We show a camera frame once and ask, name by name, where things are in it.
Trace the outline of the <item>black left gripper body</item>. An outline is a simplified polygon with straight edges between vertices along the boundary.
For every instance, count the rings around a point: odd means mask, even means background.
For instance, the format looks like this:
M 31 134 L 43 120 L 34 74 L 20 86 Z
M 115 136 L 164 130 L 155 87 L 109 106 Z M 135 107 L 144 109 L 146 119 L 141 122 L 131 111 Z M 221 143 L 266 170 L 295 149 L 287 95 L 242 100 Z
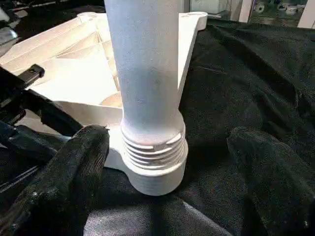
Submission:
M 44 68 L 34 64 L 16 76 L 0 69 L 0 120 L 4 123 L 16 123 L 26 112 L 22 107 L 25 89 L 45 74 Z

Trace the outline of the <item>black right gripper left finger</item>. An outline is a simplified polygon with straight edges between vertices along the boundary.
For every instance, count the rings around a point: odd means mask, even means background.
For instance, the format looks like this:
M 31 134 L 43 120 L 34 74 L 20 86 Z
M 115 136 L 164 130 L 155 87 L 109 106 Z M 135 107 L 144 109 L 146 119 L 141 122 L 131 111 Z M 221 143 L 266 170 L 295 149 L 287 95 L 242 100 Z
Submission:
M 67 141 L 0 219 L 2 236 L 82 236 L 109 152 L 109 131 L 88 125 Z

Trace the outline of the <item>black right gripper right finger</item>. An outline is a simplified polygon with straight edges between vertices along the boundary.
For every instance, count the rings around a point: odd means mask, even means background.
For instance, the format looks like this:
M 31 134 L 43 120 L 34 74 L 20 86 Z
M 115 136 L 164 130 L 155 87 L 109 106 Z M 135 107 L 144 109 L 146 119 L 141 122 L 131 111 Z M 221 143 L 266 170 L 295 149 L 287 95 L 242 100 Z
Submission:
M 227 138 L 229 153 L 270 236 L 315 234 L 315 172 L 287 144 L 246 127 Z

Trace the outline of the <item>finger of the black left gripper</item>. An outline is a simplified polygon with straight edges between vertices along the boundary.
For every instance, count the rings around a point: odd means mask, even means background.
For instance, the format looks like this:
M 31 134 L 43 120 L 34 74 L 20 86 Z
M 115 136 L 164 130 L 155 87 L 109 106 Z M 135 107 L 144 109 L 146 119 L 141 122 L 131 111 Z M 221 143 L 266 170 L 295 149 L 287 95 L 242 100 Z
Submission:
M 31 89 L 24 91 L 24 108 L 35 113 L 43 124 L 62 135 L 74 135 L 83 128 L 55 102 Z
M 9 150 L 41 162 L 49 162 L 58 150 L 34 130 L 23 126 L 0 123 L 0 143 Z

